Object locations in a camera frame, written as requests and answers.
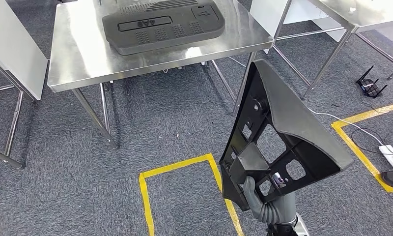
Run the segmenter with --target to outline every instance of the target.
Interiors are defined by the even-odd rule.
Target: metal bracket
[[[274,128],[286,146],[286,150],[271,163],[264,158],[268,153],[261,153],[257,146],[267,125]],[[245,126],[251,131],[248,137],[243,133]],[[292,178],[287,170],[293,160],[298,161],[305,171],[299,179]],[[274,204],[278,200],[344,170],[352,162],[350,154],[266,61],[255,61],[250,65],[236,122],[219,162],[224,198],[235,202],[243,211],[251,209],[253,195],[246,195],[242,187],[245,179],[251,177],[255,193],[263,205],[271,202],[273,207],[279,208]],[[265,181],[271,184],[268,193],[262,193],[259,188]],[[278,210],[280,214],[293,211]],[[298,222],[294,222],[275,222],[269,228],[277,233],[272,234],[274,236],[296,236],[295,232],[301,232],[305,225],[300,216]]]

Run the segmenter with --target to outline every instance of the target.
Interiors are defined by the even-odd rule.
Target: robotic arm
[[[243,133],[247,126],[251,135]],[[286,145],[272,163],[257,140],[271,125]],[[293,179],[287,165],[298,161],[305,171]],[[220,159],[224,198],[268,224],[272,236],[309,236],[296,213],[295,191],[346,169],[353,159],[303,102],[264,61],[251,64],[243,99]],[[269,181],[267,194],[260,185]]]

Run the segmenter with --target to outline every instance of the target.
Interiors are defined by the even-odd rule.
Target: stainless steel table
[[[237,0],[214,2],[225,18],[225,30],[220,37],[129,56],[121,56],[111,48],[103,31],[102,17],[119,10],[116,0],[79,0],[57,5],[48,86],[54,92],[71,89],[113,148],[116,144],[110,134],[105,82],[211,61],[235,101],[234,111],[237,111],[249,67],[235,98],[213,60],[250,53],[250,64],[256,51],[272,46],[273,38]],[[95,84],[100,84],[105,125],[79,90]]]
[[[287,0],[286,7],[283,11],[281,21],[279,22],[277,31],[275,33],[275,40],[283,40],[288,38],[300,37],[305,35],[311,35],[322,32],[330,32],[335,30],[346,29],[346,32],[338,42],[331,55],[327,58],[324,65],[319,70],[315,79],[310,83],[295,66],[283,55],[283,53],[276,47],[273,48],[277,53],[283,57],[286,63],[295,71],[295,73],[301,77],[304,82],[309,85],[307,91],[302,98],[305,98],[317,85],[319,80],[322,78],[325,70],[328,68],[330,63],[333,61],[337,53],[340,51],[342,46],[348,40],[352,34],[356,34],[361,40],[379,52],[381,55],[386,57],[393,63],[393,57],[372,44],[368,39],[359,34],[359,32],[374,30],[386,26],[393,26],[393,0],[309,0],[312,4],[317,6],[328,16],[333,18],[335,21],[341,24],[341,27],[333,29],[323,29],[314,32],[300,33],[289,36],[279,37],[279,33],[285,17],[288,13],[289,7],[292,0]]]

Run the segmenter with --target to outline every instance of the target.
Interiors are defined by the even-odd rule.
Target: yellow tape marking
[[[163,167],[159,167],[150,171],[146,171],[143,173],[140,173],[139,175],[139,184],[140,184],[140,191],[141,191],[141,195],[143,197],[143,205],[144,205],[144,215],[146,217],[146,222],[147,222],[147,226],[149,228],[149,235],[150,236],[155,236],[155,226],[153,223],[153,217],[152,217],[152,211],[150,208],[150,200],[149,200],[149,194],[147,192],[147,184],[146,184],[146,180],[145,178],[147,177],[152,177],[158,174],[162,174],[162,173],[166,173],[169,171],[173,171],[185,166],[189,166],[195,163],[199,163],[199,162],[203,162],[203,161],[208,161],[212,172],[214,174],[214,178],[217,182],[218,188],[220,189],[220,191],[223,191],[223,184],[221,182],[221,175],[220,175],[220,171],[218,170],[217,164],[215,163],[214,157],[212,156],[212,154],[206,154],[204,156],[200,156],[200,157],[195,157],[195,158],[191,158],[185,161],[180,161],[177,163],[173,163],[167,166],[163,166]],[[241,229],[240,226],[240,221],[238,219],[237,213],[234,209],[233,203],[228,200],[225,199],[225,205],[227,207],[228,213],[230,214],[231,220],[233,222],[233,225],[236,229],[237,235],[238,236],[244,236],[243,230]]]
[[[389,105],[386,107],[378,108],[375,110],[371,110],[368,112],[364,112],[352,117],[345,118],[343,120],[348,121],[350,123],[356,123],[368,118],[376,117],[382,114],[386,114],[390,111],[393,111],[393,105]],[[380,172],[374,165],[370,162],[370,160],[364,155],[364,153],[360,150],[360,148],[350,139],[350,137],[342,130],[342,128],[348,123],[345,123],[341,120],[335,121],[331,124],[333,129],[340,135],[340,137],[344,140],[344,142],[350,147],[350,149],[354,152],[354,154],[360,159],[360,161],[366,166],[366,168],[370,171],[370,173],[376,178],[376,180],[380,183],[380,185],[388,192],[393,192],[393,188],[389,185],[385,184],[380,177]]]

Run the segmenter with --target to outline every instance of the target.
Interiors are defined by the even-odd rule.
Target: white power strip
[[[379,150],[393,167],[393,147],[391,145],[379,146]]]

